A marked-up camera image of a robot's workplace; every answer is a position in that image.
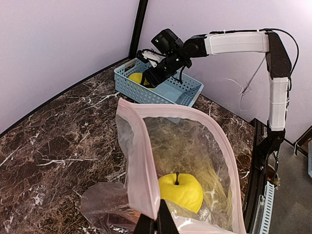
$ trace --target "purple wall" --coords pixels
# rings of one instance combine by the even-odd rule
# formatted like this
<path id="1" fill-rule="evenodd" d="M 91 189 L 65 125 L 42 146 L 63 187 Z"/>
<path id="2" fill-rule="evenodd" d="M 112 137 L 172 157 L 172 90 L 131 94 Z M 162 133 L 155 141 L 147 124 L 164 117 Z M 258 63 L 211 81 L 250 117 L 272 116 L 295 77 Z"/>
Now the purple wall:
<path id="1" fill-rule="evenodd" d="M 162 29 L 171 28 L 182 40 L 196 34 L 232 29 L 277 27 L 289 31 L 300 46 L 300 58 L 293 73 L 291 102 L 287 114 L 287 139 L 294 142 L 312 124 L 312 2 L 310 0 L 151 0 L 139 48 L 151 48 L 150 40 Z M 292 61 L 296 49 L 290 38 L 281 35 Z M 239 108 L 240 88 L 261 63 L 263 54 L 227 54 L 193 59 L 185 73 L 204 83 L 203 95 L 250 121 L 266 123 L 269 114 L 269 77 L 262 65 L 254 78 L 252 91 Z"/>
<path id="2" fill-rule="evenodd" d="M 0 133 L 127 57 L 137 6 L 138 0 L 1 1 Z"/>

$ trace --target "marble countertop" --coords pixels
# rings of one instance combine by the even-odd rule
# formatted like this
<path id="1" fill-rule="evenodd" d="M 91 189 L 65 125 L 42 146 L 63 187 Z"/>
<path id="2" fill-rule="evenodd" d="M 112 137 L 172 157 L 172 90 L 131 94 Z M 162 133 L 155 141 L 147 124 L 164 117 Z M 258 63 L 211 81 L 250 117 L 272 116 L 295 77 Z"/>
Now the marble countertop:
<path id="1" fill-rule="evenodd" d="M 97 182 L 125 179 L 115 124 L 118 99 L 125 98 L 115 91 L 118 66 L 51 101 L 0 138 L 0 234 L 95 231 L 80 213 L 81 194 Z M 194 108 L 226 133 L 243 201 L 254 128 L 203 96 Z"/>

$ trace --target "robotic arm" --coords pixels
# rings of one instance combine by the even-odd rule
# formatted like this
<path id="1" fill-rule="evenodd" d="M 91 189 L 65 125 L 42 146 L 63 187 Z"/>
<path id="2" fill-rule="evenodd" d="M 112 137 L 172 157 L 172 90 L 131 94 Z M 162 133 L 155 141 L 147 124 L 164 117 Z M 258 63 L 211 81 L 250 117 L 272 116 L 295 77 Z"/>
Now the robotic arm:
<path id="1" fill-rule="evenodd" d="M 196 35 L 183 43 L 170 29 L 165 29 L 151 42 L 160 53 L 142 50 L 137 54 L 141 61 L 152 64 L 143 73 L 141 83 L 147 80 L 151 87 L 158 86 L 180 68 L 190 68 L 191 58 L 237 52 L 265 53 L 270 82 L 270 113 L 268 137 L 259 146 L 259 151 L 264 160 L 274 151 L 278 152 L 285 137 L 292 64 L 277 33 L 269 29 L 219 31 Z"/>

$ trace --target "gray floor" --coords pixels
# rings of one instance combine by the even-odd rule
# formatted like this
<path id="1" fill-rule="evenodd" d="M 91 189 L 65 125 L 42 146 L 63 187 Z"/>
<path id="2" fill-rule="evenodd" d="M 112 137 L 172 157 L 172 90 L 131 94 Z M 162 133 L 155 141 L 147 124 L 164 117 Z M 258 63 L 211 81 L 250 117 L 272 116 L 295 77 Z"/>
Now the gray floor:
<path id="1" fill-rule="evenodd" d="M 280 186 L 275 190 L 270 234 L 312 234 L 312 178 L 308 159 L 283 143 L 279 153 Z"/>

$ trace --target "yellow object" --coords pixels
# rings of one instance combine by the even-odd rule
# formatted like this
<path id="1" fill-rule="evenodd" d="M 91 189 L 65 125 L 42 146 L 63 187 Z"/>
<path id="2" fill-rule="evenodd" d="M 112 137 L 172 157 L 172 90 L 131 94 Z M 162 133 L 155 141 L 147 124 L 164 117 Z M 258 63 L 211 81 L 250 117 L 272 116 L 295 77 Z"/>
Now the yellow object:
<path id="1" fill-rule="evenodd" d="M 203 190 L 190 174 L 168 174 L 159 178 L 160 198 L 197 213 L 203 202 Z"/>
<path id="2" fill-rule="evenodd" d="M 129 79 L 134 81 L 135 83 L 141 84 L 142 75 L 142 73 L 132 73 L 131 75 L 129 75 Z"/>

